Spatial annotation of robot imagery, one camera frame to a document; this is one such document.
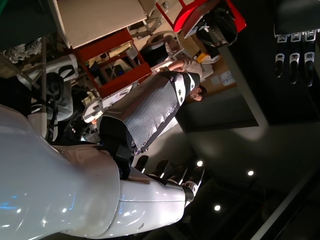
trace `gray mesh fabric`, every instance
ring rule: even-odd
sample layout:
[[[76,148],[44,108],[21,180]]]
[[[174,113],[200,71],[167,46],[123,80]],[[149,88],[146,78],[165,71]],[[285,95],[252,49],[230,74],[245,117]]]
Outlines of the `gray mesh fabric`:
[[[153,75],[109,108],[104,116],[122,121],[140,149],[177,104],[170,81],[161,75]]]

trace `metal pole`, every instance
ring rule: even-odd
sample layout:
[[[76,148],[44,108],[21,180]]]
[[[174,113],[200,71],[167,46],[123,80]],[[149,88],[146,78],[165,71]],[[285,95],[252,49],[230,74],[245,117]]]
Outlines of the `metal pole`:
[[[42,37],[42,75],[41,75],[41,97],[42,99],[47,102],[47,46],[46,46],[46,37]],[[42,105],[41,108],[43,113],[47,112],[47,106]]]
[[[172,21],[169,19],[169,17],[167,16],[167,14],[165,13],[165,11],[161,8],[161,6],[159,5],[159,3],[156,3],[155,6],[158,8],[158,10],[160,11],[160,13],[163,15],[163,17],[165,18],[165,20],[168,22],[168,24],[172,27],[172,29],[174,28],[174,24],[172,23]]]
[[[149,33],[149,35],[152,35],[152,31],[150,30],[150,27],[148,25],[148,23],[145,20],[142,20],[143,25],[145,26],[146,31]]]
[[[2,53],[0,53],[0,61],[2,61],[8,68],[14,71],[16,74],[21,75],[25,80],[27,80],[31,85],[33,85],[36,89],[39,89],[39,84],[35,83],[31,77],[29,77],[26,73],[21,71],[16,67],[9,59],[7,59]]]
[[[179,2],[180,2],[180,4],[181,4],[182,8],[185,8],[185,7],[186,7],[186,4],[185,4],[184,0],[179,0]]]

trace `dark hair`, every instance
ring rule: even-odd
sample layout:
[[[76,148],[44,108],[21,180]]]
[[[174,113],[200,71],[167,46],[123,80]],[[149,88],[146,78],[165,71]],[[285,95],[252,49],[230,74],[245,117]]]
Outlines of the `dark hair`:
[[[205,99],[207,97],[207,89],[202,86],[202,85],[199,85],[199,88],[201,89],[201,92],[199,92],[198,94],[202,97],[201,101],[203,99]]]

